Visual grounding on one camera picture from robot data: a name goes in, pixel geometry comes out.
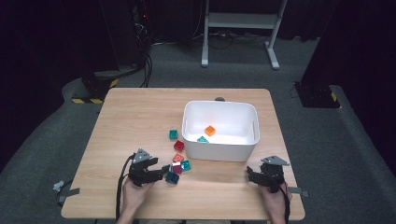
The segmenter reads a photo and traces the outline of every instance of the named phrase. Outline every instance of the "metal stand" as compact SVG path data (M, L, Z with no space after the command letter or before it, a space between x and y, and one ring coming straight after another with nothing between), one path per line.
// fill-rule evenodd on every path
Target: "metal stand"
M209 36L209 27L229 27L229 28L255 28L255 29L272 29L271 39L265 42L265 48L274 70L279 69L279 63L274 52L274 43L276 35L282 22L283 12L288 0L282 0L280 9L276 15L262 14L239 14L239 13L209 13L209 0L206 0L205 9L205 30L204 44L202 49L202 67L209 65L209 49L207 39Z

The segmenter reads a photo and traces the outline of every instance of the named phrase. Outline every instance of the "teal block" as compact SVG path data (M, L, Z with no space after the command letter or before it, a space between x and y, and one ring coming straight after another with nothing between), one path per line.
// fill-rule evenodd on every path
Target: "teal block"
M203 136L201 136L200 138L197 139L197 142L200 143L209 143L209 141L206 140L206 138L204 138Z
M177 139L177 130L169 131L169 138L170 139Z
M181 169L183 170L183 172L191 169L189 161L181 161L180 164L181 164Z
M180 177L177 174L168 172L168 174L166 175L165 181L170 184L177 184L179 178Z

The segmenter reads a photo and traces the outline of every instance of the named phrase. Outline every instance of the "colored block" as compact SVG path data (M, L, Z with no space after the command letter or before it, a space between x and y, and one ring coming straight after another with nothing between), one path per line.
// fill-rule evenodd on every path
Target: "colored block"
M212 126L207 126L207 128L205 128L205 133L209 136L212 136L214 133L216 132L216 129L214 129Z
M183 172L180 162L172 163L172 172L175 174L181 174Z
M169 172L169 173L166 175L165 181L168 182L168 183L170 183L170 184L177 184L179 178L180 178L180 177L178 176L178 174Z
M169 138L170 139L177 139L177 130L169 131Z
M189 161L181 161L181 169L184 171L189 171L191 169L191 165Z
M183 160L184 160L184 157L182 155L178 154L178 153L173 158L174 162L183 161Z
M179 152L182 152L184 149L184 143L177 140L174 144L174 149Z
M197 139L197 142L209 143L209 141L207 141L206 138L204 138L203 136L201 136L200 138L198 138L198 139Z

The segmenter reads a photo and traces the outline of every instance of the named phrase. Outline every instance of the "person's hand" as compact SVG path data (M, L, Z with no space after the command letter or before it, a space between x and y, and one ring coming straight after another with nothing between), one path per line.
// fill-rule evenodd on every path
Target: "person's hand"
M117 224L131 224L134 221L134 214L140 205L142 205L143 201L145 201L146 195L152 186L154 186L154 183L148 183L142 187L138 187L130 178L126 178L122 186L123 206Z
M288 195L289 201L291 200L291 194L288 189L288 185L283 183L280 185L283 191ZM281 190L277 193L271 193L269 188L259 185L260 191L262 192L262 199L265 205L265 211L271 218L273 224L283 224L285 221L285 199Z

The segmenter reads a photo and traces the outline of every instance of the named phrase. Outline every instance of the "white container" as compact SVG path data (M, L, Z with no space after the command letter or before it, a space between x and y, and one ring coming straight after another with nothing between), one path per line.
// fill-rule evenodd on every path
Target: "white container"
M211 136L209 125L216 130ZM181 132L187 156L199 160L247 161L260 140L256 108L236 102L188 102ZM201 136L208 143L198 142Z

